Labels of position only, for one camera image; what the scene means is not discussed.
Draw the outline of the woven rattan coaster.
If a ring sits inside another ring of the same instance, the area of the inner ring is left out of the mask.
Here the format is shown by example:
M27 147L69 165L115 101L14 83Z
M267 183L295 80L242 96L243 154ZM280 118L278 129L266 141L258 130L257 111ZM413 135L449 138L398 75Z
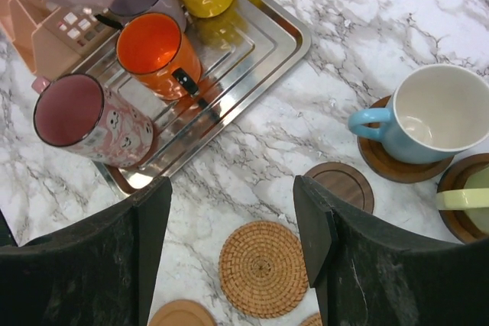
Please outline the woven rattan coaster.
M300 326L322 326L322 317L320 313L316 312L315 314L310 315L300 323Z
M298 237L272 221L253 221L226 239L219 279L227 300L255 318L278 318L294 310L308 289Z

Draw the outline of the light blue mug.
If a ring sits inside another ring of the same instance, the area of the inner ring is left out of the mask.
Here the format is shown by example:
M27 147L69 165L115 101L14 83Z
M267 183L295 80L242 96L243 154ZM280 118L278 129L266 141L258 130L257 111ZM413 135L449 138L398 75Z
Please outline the light blue mug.
M400 162L438 162L487 139L488 83L460 66L424 66L398 85L385 107L352 114L348 129L381 143Z

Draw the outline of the dark walnut coaster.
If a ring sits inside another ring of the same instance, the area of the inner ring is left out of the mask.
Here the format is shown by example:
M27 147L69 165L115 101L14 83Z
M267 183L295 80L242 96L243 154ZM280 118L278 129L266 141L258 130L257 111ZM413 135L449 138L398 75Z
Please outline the dark walnut coaster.
M357 169L340 162L320 163L305 173L333 195L369 214L374 212L374 193Z

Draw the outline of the brown ringed wooden coaster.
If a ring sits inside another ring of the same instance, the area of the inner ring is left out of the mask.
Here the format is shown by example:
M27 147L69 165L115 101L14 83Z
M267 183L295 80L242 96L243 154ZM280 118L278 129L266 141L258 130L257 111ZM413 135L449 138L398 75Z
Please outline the brown ringed wooden coaster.
M429 164L403 163L391 157L381 143L357 137L358 149L366 164L379 176L398 183L417 183L443 173L453 161L449 157Z

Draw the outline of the light wood round coaster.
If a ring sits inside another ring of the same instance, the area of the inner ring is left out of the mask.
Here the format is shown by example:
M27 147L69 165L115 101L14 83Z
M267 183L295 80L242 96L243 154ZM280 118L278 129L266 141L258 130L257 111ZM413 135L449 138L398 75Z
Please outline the light wood round coaster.
M209 311L198 302L179 299L162 306L149 321L149 326L216 326Z

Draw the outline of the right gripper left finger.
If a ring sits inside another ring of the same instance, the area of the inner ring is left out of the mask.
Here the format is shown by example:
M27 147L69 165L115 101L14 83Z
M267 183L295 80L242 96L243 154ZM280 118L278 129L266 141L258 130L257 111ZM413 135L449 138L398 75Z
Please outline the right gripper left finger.
M1 248L3 325L146 325L170 212L165 176L22 247Z

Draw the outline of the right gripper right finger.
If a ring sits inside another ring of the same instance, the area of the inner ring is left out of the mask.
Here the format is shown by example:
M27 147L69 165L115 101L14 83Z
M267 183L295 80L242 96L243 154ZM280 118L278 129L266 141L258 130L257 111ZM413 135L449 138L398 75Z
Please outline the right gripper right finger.
M488 242L454 244L394 226L297 176L306 272L325 325L486 325Z

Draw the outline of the pale yellow mug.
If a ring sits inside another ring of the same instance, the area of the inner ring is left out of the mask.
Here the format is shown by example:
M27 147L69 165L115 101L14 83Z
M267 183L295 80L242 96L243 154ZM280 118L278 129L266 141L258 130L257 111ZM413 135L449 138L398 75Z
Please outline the pale yellow mug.
M442 177L436 194L440 211L456 211L488 235L488 165L455 167Z

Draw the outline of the dusty pink mug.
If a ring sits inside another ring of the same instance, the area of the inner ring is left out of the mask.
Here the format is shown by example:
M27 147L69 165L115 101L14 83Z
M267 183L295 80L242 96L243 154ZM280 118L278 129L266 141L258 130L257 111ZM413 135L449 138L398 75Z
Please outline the dusty pink mug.
M33 126L46 144L116 168L136 166L152 150L152 120L84 73L38 76Z

